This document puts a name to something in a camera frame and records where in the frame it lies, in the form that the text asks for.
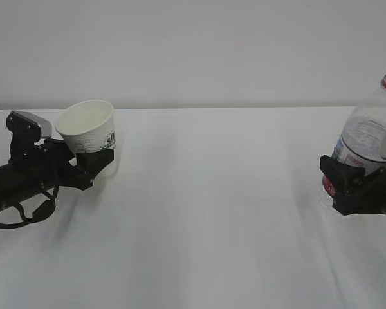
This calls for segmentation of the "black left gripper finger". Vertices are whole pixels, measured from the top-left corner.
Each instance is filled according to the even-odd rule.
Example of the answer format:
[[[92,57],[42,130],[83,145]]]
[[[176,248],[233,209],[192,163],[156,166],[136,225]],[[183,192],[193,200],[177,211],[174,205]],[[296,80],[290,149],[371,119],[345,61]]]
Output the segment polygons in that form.
[[[41,148],[47,151],[65,151],[68,149],[63,140],[46,138],[41,145]]]
[[[77,165],[92,179],[111,176],[115,171],[115,151],[104,149],[94,153],[78,153]]]

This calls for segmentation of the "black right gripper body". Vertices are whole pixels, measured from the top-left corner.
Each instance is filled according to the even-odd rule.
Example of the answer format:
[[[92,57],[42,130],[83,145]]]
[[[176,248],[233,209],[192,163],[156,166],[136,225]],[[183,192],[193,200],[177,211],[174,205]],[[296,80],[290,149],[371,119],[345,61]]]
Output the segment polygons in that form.
[[[386,215],[386,168],[365,175],[347,192],[337,193],[333,197],[332,207],[343,216]]]

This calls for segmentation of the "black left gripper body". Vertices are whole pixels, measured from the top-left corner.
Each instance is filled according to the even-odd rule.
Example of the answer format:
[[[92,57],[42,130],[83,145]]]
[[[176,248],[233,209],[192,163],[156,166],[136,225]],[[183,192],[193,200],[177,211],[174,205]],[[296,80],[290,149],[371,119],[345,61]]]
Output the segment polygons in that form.
[[[41,145],[33,142],[25,144],[26,190],[44,190],[56,186],[86,190],[93,186],[94,179],[77,164],[69,162],[75,156],[69,149],[47,151]]]

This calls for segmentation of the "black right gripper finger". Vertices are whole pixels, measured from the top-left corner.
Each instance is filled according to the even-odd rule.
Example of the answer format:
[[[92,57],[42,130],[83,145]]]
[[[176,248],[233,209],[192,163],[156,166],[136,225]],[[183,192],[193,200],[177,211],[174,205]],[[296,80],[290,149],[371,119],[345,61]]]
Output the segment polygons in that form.
[[[365,176],[363,167],[346,165],[326,155],[320,157],[320,170],[323,173],[322,185],[330,197],[347,192]]]

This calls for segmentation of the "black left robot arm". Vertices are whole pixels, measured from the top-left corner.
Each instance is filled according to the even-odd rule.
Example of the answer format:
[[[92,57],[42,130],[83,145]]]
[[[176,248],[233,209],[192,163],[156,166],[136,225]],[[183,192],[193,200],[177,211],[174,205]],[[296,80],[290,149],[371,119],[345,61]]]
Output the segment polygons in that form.
[[[112,149],[75,156],[63,140],[47,138],[43,144],[34,145],[32,152],[11,158],[0,167],[0,212],[13,207],[21,220],[0,223],[0,229],[17,229],[48,219],[55,211],[61,187],[85,191],[114,157]],[[21,203],[38,194],[47,200],[28,218]]]

